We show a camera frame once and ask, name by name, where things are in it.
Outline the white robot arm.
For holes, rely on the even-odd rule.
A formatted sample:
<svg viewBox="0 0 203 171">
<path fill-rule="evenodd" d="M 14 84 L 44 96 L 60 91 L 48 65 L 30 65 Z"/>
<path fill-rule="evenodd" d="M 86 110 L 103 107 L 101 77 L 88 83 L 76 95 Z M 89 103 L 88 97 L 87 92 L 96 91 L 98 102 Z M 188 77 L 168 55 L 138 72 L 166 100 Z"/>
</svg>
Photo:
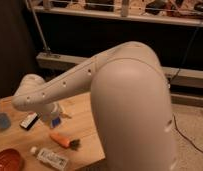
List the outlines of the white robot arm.
<svg viewBox="0 0 203 171">
<path fill-rule="evenodd" d="M 122 43 L 49 82 L 28 74 L 12 104 L 48 121 L 59 115 L 59 100 L 84 92 L 90 93 L 109 171 L 176 171 L 169 87 L 159 59 L 148 45 Z"/>
</svg>

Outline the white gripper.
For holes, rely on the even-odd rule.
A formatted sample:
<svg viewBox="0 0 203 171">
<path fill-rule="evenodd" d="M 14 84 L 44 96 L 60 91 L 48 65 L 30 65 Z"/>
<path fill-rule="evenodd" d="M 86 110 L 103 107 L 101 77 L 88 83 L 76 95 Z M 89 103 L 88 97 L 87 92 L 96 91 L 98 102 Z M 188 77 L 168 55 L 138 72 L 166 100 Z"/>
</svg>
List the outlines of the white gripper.
<svg viewBox="0 0 203 171">
<path fill-rule="evenodd" d="M 40 119 L 46 124 L 51 124 L 54 119 L 60 116 L 60 114 L 62 118 L 72 119 L 69 114 L 61 112 L 62 108 L 57 102 L 46 104 L 43 107 Z"/>
</svg>

